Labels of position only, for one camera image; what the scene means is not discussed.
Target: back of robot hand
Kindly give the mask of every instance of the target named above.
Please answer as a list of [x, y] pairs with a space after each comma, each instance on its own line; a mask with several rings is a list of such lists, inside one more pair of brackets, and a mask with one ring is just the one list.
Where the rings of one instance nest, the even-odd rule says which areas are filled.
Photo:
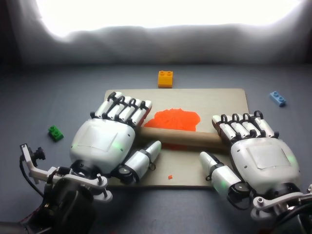
[[98, 173], [124, 184], [139, 183], [148, 169], [155, 169], [160, 141], [133, 149], [136, 130], [152, 108], [152, 102], [112, 92], [77, 131], [70, 156], [72, 169], [94, 178]]
[[293, 152], [260, 111], [213, 116], [212, 124], [231, 147], [234, 171], [206, 152], [200, 154], [200, 162], [206, 180], [233, 206], [240, 210], [253, 206], [252, 218], [263, 220], [280, 215], [280, 208], [288, 209], [287, 201], [303, 195]]

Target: rolling pin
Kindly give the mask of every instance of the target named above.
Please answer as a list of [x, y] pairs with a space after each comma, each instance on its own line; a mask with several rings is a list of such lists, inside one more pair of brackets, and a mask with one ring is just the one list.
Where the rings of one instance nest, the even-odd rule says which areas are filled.
[[161, 143], [222, 150], [228, 148], [216, 133], [141, 127], [139, 134], [142, 140], [159, 140]]

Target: orange lego brick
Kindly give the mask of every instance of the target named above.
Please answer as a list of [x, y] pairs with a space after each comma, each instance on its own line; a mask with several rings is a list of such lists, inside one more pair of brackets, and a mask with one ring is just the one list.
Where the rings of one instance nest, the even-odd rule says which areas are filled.
[[172, 88], [173, 80], [174, 80], [174, 72], [160, 71], [158, 73], [159, 88]]

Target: table surface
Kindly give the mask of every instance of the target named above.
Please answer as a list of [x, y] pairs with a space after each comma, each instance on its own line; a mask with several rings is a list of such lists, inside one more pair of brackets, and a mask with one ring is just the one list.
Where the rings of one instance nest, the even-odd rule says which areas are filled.
[[[301, 189], [312, 183], [312, 66], [71, 66], [24, 68], [0, 75], [0, 220], [19, 221], [41, 202], [19, 169], [19, 145], [41, 146], [47, 159], [39, 167], [69, 166], [72, 139], [98, 108], [106, 90], [157, 87], [159, 70], [174, 71], [174, 88], [242, 88], [250, 111], [265, 119], [297, 157]], [[269, 99], [277, 90], [280, 108]], [[58, 126], [64, 139], [47, 135]], [[238, 211], [213, 189], [111, 189], [109, 204], [95, 204], [92, 234], [251, 234], [259, 224], [250, 211]]]

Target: cutting board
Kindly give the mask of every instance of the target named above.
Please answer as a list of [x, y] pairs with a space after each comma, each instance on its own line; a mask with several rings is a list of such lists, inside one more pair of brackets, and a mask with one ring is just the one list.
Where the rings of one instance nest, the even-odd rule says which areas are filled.
[[[198, 132], [216, 133], [211, 119], [213, 115], [233, 113], [249, 113], [245, 91], [243, 89], [125, 89], [107, 90], [105, 98], [110, 93], [122, 92], [140, 100], [150, 100], [153, 107], [143, 125], [154, 118], [158, 111], [166, 109], [183, 109], [196, 112], [200, 123], [196, 126]], [[148, 171], [139, 184], [135, 186], [211, 186], [205, 180], [205, 175], [199, 162], [198, 150], [162, 149], [155, 161], [156, 169]], [[231, 167], [228, 155], [215, 154], [221, 162]], [[110, 186], [123, 186], [116, 178], [109, 179]]]

